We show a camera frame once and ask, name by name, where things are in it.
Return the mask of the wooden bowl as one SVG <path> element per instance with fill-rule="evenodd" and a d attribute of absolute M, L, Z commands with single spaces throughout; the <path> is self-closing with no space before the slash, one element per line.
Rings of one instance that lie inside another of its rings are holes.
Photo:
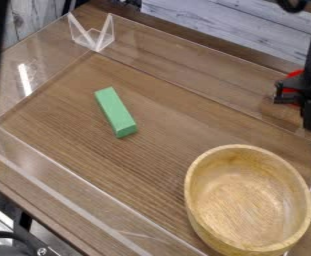
<path fill-rule="evenodd" d="M 218 146 L 184 178 L 191 227 L 225 256 L 282 256 L 311 223 L 311 192 L 294 166 L 269 150 Z"/>

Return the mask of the clear acrylic corner bracket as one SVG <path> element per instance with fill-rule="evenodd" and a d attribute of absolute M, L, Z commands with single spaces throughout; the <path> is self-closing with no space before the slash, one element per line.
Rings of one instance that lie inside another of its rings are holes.
<path fill-rule="evenodd" d="M 67 19 L 72 41 L 91 51 L 102 52 L 115 41 L 114 18 L 111 14 L 107 15 L 100 30 L 95 28 L 86 30 L 72 13 L 68 13 Z"/>

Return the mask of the black metal table frame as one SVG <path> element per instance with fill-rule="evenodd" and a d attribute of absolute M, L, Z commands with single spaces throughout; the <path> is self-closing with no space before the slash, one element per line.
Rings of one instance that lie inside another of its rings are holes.
<path fill-rule="evenodd" d="M 31 256 L 60 256 L 60 254 L 31 233 L 32 217 L 21 211 L 13 220 L 13 234 L 19 237 Z"/>

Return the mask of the clear acrylic tray wall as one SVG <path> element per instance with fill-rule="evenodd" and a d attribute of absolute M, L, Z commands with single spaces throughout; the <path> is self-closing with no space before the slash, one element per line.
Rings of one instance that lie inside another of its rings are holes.
<path fill-rule="evenodd" d="M 218 146 L 255 146 L 311 192 L 311 133 L 271 101 L 274 70 L 112 18 L 102 52 L 72 41 L 67 18 L 4 52 L 0 191 L 87 256 L 225 256 L 190 224 L 191 163 Z M 124 138 L 95 99 L 107 87 L 136 122 Z M 311 223 L 282 256 L 311 256 Z"/>

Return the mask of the red plush strawberry toy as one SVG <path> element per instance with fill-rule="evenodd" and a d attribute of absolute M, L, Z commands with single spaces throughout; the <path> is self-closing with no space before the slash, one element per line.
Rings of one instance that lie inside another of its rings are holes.
<path fill-rule="evenodd" d="M 281 96 L 287 104 L 302 105 L 303 70 L 291 72 L 282 81 Z"/>

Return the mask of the green rectangular block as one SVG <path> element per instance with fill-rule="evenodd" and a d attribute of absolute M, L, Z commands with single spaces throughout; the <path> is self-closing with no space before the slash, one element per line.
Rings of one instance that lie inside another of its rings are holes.
<path fill-rule="evenodd" d="M 134 117 L 112 87 L 95 92 L 95 99 L 111 125 L 116 138 L 124 138 L 138 132 Z"/>

